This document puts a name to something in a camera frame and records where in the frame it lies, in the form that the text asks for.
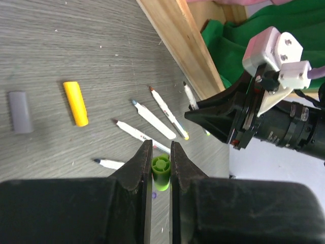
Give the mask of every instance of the gray wood-grain table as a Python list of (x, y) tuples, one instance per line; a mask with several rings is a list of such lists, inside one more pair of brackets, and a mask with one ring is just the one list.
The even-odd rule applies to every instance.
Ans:
[[(79, 82), (89, 125), (71, 120), (61, 83)], [(206, 174), (227, 177), (229, 147), (184, 119), (185, 80), (135, 0), (0, 1), (0, 180), (105, 177), (113, 170), (93, 158), (127, 161), (140, 141), (112, 122), (129, 123), (169, 146), (170, 141), (137, 115), (130, 99), (147, 106), (172, 130), (153, 100), (153, 86), (188, 130), (178, 136)], [(28, 93), (35, 131), (12, 131), (7, 92)], [(152, 243), (168, 241), (169, 192), (152, 207)]]

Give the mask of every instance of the white marker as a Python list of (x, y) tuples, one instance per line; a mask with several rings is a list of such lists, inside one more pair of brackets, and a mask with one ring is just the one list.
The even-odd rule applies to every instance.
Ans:
[(141, 131), (138, 131), (137, 129), (133, 128), (132, 126), (129, 126), (127, 123), (118, 121), (116, 119), (113, 120), (114, 123), (116, 123), (117, 126), (119, 126), (122, 130), (124, 130), (125, 132), (129, 133), (131, 136), (133, 136), (134, 138), (137, 138), (140, 141), (145, 141), (145, 140), (152, 140), (152, 146), (153, 148), (159, 148), (160, 150), (171, 154), (171, 150), (162, 145), (161, 143), (153, 140), (152, 138), (150, 138), (149, 136), (145, 135), (144, 133), (142, 133)]
[(132, 100), (132, 103), (137, 108), (138, 114), (146, 121), (151, 123), (151, 125), (159, 130), (164, 136), (170, 140), (176, 138), (176, 134), (172, 132), (163, 122), (161, 122), (160, 119), (157, 118), (152, 112), (150, 112), (149, 109), (135, 100)]
[(94, 161), (105, 168), (109, 169), (119, 169), (124, 165), (122, 162), (117, 162), (113, 160), (106, 160), (106, 159), (94, 159)]
[(158, 92), (156, 92), (152, 87), (149, 87), (153, 98), (156, 100), (157, 104), (161, 108), (161, 110), (164, 112), (164, 114), (167, 116), (169, 121), (173, 124), (173, 126), (178, 130), (179, 134), (184, 137), (185, 140), (189, 139), (188, 133), (183, 129), (183, 127), (179, 124), (179, 122), (176, 120), (176, 117), (172, 114), (170, 109), (168, 108), (167, 104), (163, 101), (161, 96)]
[[(198, 110), (199, 109), (199, 106), (197, 104), (197, 100), (195, 99), (192, 91), (191, 91), (191, 88), (189, 88), (189, 86), (186, 84), (186, 82), (184, 81), (183, 82), (183, 85), (184, 85), (184, 90), (185, 90), (185, 93), (187, 95), (187, 98), (189, 100), (189, 104), (191, 106), (191, 108), (193, 110)], [(208, 132), (207, 130), (203, 129), (204, 130), (204, 133), (207, 134), (208, 136), (210, 136), (210, 132)]]

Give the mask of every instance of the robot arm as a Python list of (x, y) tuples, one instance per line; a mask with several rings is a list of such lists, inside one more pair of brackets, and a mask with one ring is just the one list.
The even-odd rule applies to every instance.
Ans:
[[(320, 101), (303, 94), (319, 78), (289, 33), (270, 27), (253, 37), (243, 57), (245, 72), (227, 90), (201, 102), (185, 118), (223, 143), (246, 148), (252, 137), (325, 160), (325, 84)], [(316, 108), (283, 99), (295, 91)]]
[(265, 88), (264, 97), (257, 114), (260, 117), (287, 97), (294, 89), (306, 89), (311, 79), (309, 61), (301, 61), (303, 47), (290, 33), (280, 33), (269, 27), (253, 37), (243, 57), (243, 67), (255, 77), (260, 67), (264, 73), (256, 76)]

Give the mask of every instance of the wooden plank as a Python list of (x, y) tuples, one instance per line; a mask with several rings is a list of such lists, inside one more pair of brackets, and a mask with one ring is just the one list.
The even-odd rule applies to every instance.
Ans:
[(224, 86), (186, 0), (137, 0), (200, 99)]
[[(318, 99), (318, 92), (309, 92), (309, 93), (306, 93), (304, 92), (304, 94), (312, 97), (312, 98), (315, 98), (315, 99)], [(290, 98), (299, 98), (299, 96), (295, 93), (290, 93), (289, 96)]]
[(188, 3), (188, 7), (200, 31), (204, 29), (210, 19), (219, 20), (221, 23), (225, 23), (223, 8), (216, 2), (191, 2)]
[(226, 21), (240, 24), (247, 19), (247, 10), (241, 5), (222, 5)]

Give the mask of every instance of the yellow cylinder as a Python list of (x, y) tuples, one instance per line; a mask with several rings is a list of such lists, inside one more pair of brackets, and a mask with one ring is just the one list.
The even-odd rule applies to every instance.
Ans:
[(66, 91), (76, 125), (79, 127), (86, 126), (88, 124), (87, 110), (78, 82), (67, 81), (63, 83), (63, 86)]

